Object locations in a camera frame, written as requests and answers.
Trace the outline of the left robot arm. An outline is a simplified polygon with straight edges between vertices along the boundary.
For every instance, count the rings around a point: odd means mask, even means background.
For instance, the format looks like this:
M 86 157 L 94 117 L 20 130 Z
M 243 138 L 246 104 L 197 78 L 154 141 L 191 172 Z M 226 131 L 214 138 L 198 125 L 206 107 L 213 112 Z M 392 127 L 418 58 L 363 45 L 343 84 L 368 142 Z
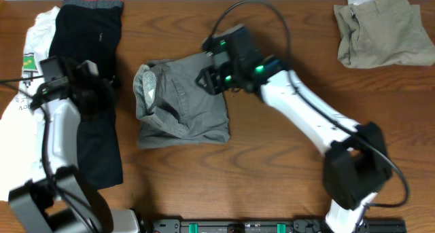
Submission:
M 36 122 L 31 178 L 7 202 L 26 232 L 144 232 L 133 209 L 111 209 L 79 172 L 77 130 L 96 98 L 110 103 L 108 83 L 90 60 L 53 56 L 40 62 L 43 83 L 30 96 Z

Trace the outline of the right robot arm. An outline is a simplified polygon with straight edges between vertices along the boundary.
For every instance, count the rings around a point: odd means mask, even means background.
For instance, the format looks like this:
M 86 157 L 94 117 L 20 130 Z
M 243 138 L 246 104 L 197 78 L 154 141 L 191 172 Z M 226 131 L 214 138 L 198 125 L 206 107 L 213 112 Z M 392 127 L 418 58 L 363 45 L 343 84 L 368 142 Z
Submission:
M 265 56 L 249 31 L 235 26 L 202 45 L 211 66 L 196 84 L 216 95 L 231 88 L 257 94 L 283 114 L 324 158 L 323 185 L 332 202 L 325 222 L 331 232 L 354 232 L 364 211 L 392 176 L 381 129 L 359 124 L 321 100 L 280 58 Z

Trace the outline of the grey shorts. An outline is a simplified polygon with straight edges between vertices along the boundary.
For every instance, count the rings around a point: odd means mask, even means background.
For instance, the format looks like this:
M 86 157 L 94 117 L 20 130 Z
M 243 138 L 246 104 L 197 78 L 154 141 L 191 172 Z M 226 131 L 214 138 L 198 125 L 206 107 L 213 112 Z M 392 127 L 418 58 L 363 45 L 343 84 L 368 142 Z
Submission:
M 210 95 L 195 82 L 200 70 L 210 65 L 200 53 L 150 60 L 139 67 L 133 80 L 139 149 L 229 141 L 224 96 Z

